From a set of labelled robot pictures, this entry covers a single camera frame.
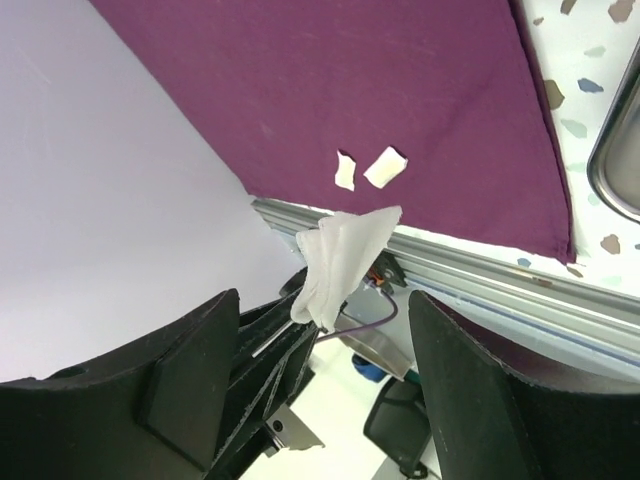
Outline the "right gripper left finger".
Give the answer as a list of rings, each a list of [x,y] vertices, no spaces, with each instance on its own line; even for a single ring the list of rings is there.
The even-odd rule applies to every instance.
[[[205,478],[238,327],[231,289],[47,379],[2,383],[2,478]]]

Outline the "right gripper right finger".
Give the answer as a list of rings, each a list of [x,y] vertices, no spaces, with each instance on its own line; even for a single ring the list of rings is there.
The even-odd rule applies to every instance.
[[[541,355],[424,291],[408,316],[442,478],[638,478],[638,383]]]

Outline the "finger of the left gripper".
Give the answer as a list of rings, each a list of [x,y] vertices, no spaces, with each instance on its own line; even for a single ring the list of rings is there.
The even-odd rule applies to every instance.
[[[271,417],[311,379],[315,324],[290,319],[294,294],[240,315],[229,387],[208,479],[238,479],[276,446]]]

